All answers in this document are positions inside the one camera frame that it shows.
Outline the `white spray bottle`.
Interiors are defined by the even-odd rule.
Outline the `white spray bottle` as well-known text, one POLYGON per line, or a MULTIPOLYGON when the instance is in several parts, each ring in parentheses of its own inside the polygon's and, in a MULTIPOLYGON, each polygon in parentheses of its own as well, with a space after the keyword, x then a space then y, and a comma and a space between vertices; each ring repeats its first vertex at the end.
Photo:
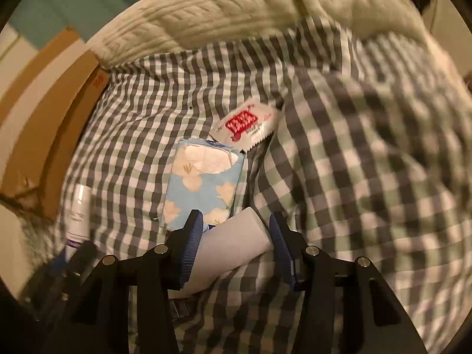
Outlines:
POLYGON ((80 245, 90 239, 91 188, 76 185, 66 222, 65 259, 69 261, 80 245))

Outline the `blue floral tissue pack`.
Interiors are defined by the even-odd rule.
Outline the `blue floral tissue pack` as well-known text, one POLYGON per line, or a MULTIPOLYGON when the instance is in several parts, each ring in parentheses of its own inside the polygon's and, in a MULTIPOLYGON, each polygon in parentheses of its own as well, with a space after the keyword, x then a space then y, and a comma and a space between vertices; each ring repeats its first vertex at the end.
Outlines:
POLYGON ((203 216, 203 230, 231 214, 245 155, 227 145, 184 139, 177 145, 161 216, 163 229, 182 229, 190 212, 203 216))

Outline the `red white sachet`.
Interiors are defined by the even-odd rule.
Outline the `red white sachet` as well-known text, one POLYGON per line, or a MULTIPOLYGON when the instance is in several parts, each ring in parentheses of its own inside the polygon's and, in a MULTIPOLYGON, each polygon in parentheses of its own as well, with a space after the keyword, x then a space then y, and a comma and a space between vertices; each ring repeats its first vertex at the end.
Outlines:
POLYGON ((210 136, 247 153, 275 131, 280 113, 276 107, 250 98, 214 125, 210 136))

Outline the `checkered bed sheet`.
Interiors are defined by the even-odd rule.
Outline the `checkered bed sheet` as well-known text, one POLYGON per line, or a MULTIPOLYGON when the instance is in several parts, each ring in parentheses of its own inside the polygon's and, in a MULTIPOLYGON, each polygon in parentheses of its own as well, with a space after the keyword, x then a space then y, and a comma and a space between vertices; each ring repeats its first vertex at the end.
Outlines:
POLYGON ((471 94, 396 33, 358 39, 328 18, 272 37, 155 54, 110 71, 65 176, 92 189, 94 241, 122 259, 163 240, 171 161, 249 98, 279 109, 243 166, 233 209, 252 207, 344 260, 369 257, 429 353, 471 310, 471 94))

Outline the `brown cardboard box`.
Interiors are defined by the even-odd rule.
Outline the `brown cardboard box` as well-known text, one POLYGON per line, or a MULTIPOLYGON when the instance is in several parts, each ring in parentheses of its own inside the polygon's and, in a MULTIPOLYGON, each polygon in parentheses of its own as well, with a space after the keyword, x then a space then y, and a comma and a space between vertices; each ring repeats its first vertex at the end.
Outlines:
POLYGON ((1 98, 1 201, 56 218, 65 173, 108 81, 71 27, 29 62, 1 98))

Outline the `white duvet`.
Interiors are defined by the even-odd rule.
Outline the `white duvet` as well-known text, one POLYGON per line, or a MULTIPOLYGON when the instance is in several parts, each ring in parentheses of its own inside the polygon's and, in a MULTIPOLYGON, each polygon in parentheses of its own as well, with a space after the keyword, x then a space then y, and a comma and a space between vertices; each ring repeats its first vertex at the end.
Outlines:
POLYGON ((455 108, 471 114, 471 92, 463 72, 471 72, 471 33, 461 18, 425 20, 426 44, 436 65, 458 93, 455 108))

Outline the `cream knitted blanket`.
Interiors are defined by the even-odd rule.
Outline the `cream knitted blanket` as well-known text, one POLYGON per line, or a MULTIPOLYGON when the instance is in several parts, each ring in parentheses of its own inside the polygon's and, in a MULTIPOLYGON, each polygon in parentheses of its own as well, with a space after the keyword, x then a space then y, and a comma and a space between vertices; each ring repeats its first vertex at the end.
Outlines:
POLYGON ((86 44, 110 68, 149 54, 273 35, 312 16, 333 18, 361 38, 393 31, 426 42, 410 0, 139 0, 86 44))

